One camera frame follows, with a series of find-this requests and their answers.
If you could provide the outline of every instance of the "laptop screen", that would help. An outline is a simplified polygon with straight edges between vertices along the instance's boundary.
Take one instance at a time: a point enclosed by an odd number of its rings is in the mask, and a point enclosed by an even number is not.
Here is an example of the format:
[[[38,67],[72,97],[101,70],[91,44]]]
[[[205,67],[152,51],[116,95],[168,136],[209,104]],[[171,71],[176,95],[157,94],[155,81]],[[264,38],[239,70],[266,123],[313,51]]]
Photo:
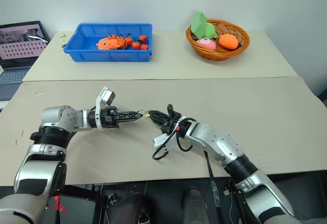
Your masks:
[[[3,69],[32,66],[48,43],[40,23],[0,26],[0,62]]]

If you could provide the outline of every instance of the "wicker basket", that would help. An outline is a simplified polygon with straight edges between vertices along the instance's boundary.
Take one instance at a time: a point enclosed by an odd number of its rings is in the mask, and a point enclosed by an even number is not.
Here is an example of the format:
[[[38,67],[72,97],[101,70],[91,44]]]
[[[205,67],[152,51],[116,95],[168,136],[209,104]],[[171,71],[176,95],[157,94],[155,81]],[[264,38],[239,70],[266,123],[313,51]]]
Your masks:
[[[210,19],[208,20],[208,22],[212,23],[215,26],[215,30],[218,36],[223,34],[233,34],[242,46],[238,49],[230,50],[217,44],[216,51],[212,51],[199,45],[196,42],[198,38],[191,32],[191,26],[189,26],[189,28],[186,30],[186,37],[192,45],[193,49],[196,51],[196,53],[202,56],[203,58],[212,61],[222,61],[226,60],[229,57],[236,56],[248,48],[250,44],[250,37],[239,26],[221,20]]]

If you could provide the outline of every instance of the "blue plastic tray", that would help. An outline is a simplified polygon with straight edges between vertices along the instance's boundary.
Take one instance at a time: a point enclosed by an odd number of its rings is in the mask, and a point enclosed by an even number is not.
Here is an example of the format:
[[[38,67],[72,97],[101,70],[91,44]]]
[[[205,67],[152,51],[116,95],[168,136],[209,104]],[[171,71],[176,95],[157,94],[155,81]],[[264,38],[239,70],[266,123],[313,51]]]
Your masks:
[[[148,37],[148,50],[98,49],[96,43],[110,34],[126,36],[134,40],[140,35]],[[152,55],[152,25],[146,23],[81,23],[64,48],[75,62],[148,62]]]

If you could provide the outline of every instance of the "white wall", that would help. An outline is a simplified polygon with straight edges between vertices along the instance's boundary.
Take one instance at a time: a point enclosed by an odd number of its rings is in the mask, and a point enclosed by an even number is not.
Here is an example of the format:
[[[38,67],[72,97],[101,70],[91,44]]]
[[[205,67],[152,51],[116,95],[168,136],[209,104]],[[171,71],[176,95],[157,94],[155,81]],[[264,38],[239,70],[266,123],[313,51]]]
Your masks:
[[[314,93],[327,88],[327,0],[0,0],[0,23],[39,19],[50,37],[80,22],[150,22],[185,30],[194,12],[265,29]]]

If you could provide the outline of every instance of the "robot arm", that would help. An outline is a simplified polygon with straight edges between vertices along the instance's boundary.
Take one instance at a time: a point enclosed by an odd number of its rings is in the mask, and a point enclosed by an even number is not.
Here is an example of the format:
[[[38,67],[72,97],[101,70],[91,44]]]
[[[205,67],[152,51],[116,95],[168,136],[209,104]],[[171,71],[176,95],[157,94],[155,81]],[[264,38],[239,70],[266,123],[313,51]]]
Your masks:
[[[220,162],[230,174],[235,188],[243,195],[247,209],[250,209],[258,223],[265,223],[274,216],[287,218],[294,216],[292,206],[286,197],[249,161],[230,135],[222,134],[203,123],[182,116],[173,110],[172,105],[168,105],[168,115],[151,110],[146,116],[160,125],[163,133],[153,140],[156,148],[153,159],[163,158],[177,145],[185,152],[190,150],[191,147],[187,150],[181,148],[179,138],[183,138],[191,146],[200,147]]]
[[[70,106],[47,108],[42,112],[38,132],[14,181],[15,194],[0,200],[2,223],[41,223],[49,198],[59,195],[66,179],[66,149],[77,131],[118,128],[120,122],[134,121],[143,115],[119,112],[110,106],[115,95],[104,87],[96,100],[95,111],[75,110]]]

